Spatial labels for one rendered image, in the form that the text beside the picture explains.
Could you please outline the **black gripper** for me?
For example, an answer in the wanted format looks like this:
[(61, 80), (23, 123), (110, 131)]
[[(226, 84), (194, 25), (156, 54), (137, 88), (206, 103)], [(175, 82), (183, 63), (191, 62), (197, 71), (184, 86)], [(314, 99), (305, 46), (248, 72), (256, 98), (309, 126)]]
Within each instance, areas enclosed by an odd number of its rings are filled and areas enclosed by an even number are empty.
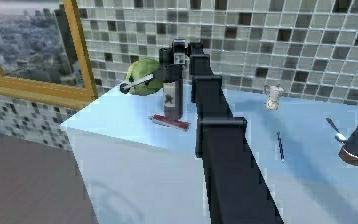
[(182, 79), (185, 65), (185, 53), (175, 52), (173, 48), (161, 48), (159, 50), (159, 68), (153, 74), (149, 74), (129, 84), (122, 83), (120, 91), (127, 94), (132, 87), (138, 86), (153, 78), (163, 83), (171, 83)]

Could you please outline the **red flat tool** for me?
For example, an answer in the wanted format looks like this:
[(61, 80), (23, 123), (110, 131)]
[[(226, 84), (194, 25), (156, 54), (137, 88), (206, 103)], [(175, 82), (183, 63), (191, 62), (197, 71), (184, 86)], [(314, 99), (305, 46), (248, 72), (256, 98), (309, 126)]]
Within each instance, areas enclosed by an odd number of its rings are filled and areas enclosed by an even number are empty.
[(179, 130), (187, 131), (189, 129), (190, 124), (188, 122), (183, 122), (179, 120), (172, 120), (162, 115), (152, 115), (149, 116), (149, 119), (158, 125), (177, 128)]

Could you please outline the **pale blue counter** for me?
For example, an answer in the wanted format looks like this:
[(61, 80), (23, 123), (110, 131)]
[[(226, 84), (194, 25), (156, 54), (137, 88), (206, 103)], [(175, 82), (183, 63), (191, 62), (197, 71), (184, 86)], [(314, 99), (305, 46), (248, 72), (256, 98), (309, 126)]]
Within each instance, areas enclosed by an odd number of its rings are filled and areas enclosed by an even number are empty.
[[(163, 112), (160, 93), (117, 88), (63, 122), (99, 224), (211, 224), (189, 86), (184, 96), (187, 131), (149, 119)], [(249, 147), (284, 224), (358, 224), (358, 167), (340, 159), (329, 125), (351, 133), (358, 107), (284, 97), (270, 111), (262, 94), (225, 96), (248, 121)]]

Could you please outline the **cream pepper shaker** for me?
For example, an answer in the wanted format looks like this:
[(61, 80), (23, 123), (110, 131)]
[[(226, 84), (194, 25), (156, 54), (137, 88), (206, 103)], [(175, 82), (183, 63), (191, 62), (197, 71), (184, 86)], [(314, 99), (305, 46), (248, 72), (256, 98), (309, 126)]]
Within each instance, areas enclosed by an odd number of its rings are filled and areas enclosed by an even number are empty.
[(268, 96), (265, 107), (269, 110), (277, 110), (279, 107), (280, 97), (284, 94), (284, 89), (280, 85), (265, 85), (264, 93)]

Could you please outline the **dark blue corkscrew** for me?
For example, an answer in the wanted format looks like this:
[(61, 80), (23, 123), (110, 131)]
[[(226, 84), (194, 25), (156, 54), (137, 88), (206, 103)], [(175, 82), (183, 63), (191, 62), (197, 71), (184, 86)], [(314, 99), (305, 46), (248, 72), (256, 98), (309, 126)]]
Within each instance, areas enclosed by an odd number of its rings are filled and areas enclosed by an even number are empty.
[(278, 148), (280, 153), (280, 160), (284, 163), (285, 162), (285, 156), (284, 156), (284, 149), (282, 144), (282, 138), (280, 131), (277, 131), (277, 140), (278, 140)]

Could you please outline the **window with wooden frame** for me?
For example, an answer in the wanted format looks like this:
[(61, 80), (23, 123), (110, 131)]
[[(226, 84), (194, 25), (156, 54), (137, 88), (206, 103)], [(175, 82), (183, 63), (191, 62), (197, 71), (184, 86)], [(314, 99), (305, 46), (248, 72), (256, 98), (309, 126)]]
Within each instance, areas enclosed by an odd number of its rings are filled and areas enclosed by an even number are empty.
[(73, 109), (98, 97), (77, 0), (0, 0), (0, 95)]

